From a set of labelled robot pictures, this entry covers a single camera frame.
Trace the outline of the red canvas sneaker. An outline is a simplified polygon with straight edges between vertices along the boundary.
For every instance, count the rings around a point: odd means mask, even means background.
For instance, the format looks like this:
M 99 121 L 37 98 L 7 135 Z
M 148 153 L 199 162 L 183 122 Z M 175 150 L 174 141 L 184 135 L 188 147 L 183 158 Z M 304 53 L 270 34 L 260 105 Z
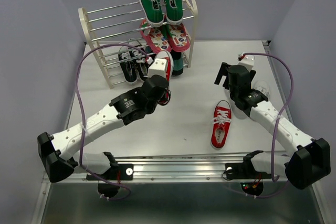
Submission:
M 215 107 L 212 119 L 211 144 L 214 148 L 220 149 L 225 145 L 231 122 L 232 110 L 230 104 L 225 100 L 220 100 Z
M 170 52 L 168 51 L 160 51 L 156 57 L 156 59 L 165 59 L 167 61 L 167 67 L 165 71 L 165 77 L 168 82 L 170 82 L 170 79 L 172 77 L 173 68 L 174 68 L 174 62 L 173 58 Z

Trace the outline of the black canvas sneaker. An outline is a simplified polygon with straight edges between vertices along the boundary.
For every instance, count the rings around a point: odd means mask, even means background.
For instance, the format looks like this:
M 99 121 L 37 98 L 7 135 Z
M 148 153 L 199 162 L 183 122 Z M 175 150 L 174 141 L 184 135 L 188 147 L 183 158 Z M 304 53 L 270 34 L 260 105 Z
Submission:
M 122 46 L 119 49 L 118 60 L 119 65 L 123 72 L 124 78 L 128 84 L 134 84 L 137 82 L 138 76 L 135 70 L 134 62 L 131 60 L 132 56 L 130 51 L 127 51 L 128 46 Z
M 145 81 L 148 77 L 148 68 L 149 68 L 145 55 L 134 48 L 131 48 L 130 54 L 131 57 L 133 58 L 133 62 L 135 63 L 135 67 L 138 72 L 140 80 Z

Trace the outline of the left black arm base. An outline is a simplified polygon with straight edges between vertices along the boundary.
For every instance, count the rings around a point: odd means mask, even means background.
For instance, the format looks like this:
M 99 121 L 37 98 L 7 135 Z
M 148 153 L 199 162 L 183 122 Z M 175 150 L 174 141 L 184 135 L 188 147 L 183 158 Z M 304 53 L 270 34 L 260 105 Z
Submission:
M 97 181 L 97 192 L 101 199 L 107 201 L 126 199 L 131 195 L 131 189 L 122 182 L 133 180 L 134 165 L 119 164 L 107 170 L 104 174 L 98 175 L 103 178 L 100 180 L 96 175 L 87 174 L 86 180 Z

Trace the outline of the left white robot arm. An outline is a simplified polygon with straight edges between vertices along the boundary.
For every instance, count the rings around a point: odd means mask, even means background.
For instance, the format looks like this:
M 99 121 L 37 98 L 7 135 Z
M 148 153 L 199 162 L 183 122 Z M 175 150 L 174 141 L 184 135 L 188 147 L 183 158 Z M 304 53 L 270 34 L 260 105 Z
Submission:
M 73 173 L 87 170 L 108 180 L 124 176 L 125 170 L 120 168 L 111 153 L 85 154 L 84 146 L 152 114 L 158 104 L 163 104 L 168 90 L 169 82 L 162 76 L 154 75 L 142 86 L 112 99 L 85 123 L 80 122 L 54 134 L 40 134 L 37 138 L 38 153 L 50 182 L 57 183 Z

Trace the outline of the white sneaker under arm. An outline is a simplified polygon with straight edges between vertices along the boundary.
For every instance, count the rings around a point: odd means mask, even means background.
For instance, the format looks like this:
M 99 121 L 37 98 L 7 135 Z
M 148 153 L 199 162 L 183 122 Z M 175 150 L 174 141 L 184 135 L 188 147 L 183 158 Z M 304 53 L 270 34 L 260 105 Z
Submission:
M 244 120 L 246 118 L 249 118 L 249 115 L 246 114 L 245 110 L 241 110 L 237 107 L 237 105 L 233 104 L 233 114 L 235 117 L 237 117 L 240 120 Z

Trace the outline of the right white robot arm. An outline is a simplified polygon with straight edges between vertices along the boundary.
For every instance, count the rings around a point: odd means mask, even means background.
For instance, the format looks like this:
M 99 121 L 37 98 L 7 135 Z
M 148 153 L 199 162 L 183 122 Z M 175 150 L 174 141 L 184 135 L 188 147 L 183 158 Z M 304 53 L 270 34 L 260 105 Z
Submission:
M 223 62 L 215 84 L 225 77 L 223 87 L 229 91 L 234 105 L 268 131 L 285 149 L 286 155 L 253 151 L 240 163 L 227 163 L 224 179 L 253 179 L 258 175 L 270 178 L 274 174 L 288 179 L 297 189 L 305 189 L 330 174 L 330 145 L 323 138 L 316 140 L 300 131 L 279 115 L 268 98 L 251 87 L 255 74 L 243 65 Z

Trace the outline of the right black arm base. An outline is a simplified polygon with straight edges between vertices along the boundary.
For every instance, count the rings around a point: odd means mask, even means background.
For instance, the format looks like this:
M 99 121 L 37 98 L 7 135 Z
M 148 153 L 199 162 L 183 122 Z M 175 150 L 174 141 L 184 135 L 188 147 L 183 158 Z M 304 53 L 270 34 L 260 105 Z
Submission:
M 262 154 L 267 153 L 257 150 L 245 155 L 240 163 L 226 163 L 222 178 L 226 181 L 243 179 L 244 182 L 240 183 L 243 193 L 254 198 L 266 198 L 261 196 L 264 189 L 262 180 L 271 179 L 271 174 L 256 171 L 252 163 L 253 158 L 262 157 Z

